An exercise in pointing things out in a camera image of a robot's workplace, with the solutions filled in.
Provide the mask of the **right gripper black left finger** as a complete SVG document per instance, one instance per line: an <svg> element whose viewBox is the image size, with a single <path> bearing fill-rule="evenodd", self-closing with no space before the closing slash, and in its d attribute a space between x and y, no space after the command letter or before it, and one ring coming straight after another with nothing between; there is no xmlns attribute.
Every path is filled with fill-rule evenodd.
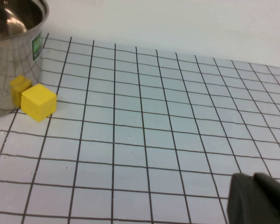
<svg viewBox="0 0 280 224"><path fill-rule="evenodd" d="M227 204L229 223L280 224L280 213L271 205L253 176L232 175Z"/></svg>

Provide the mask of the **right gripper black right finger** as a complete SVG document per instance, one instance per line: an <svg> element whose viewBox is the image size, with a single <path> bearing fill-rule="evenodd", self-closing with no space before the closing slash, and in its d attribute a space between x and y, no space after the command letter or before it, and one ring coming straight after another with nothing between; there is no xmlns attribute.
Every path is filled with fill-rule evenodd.
<svg viewBox="0 0 280 224"><path fill-rule="evenodd" d="M265 193L271 205L280 213L280 182L264 173L255 173L253 179Z"/></svg>

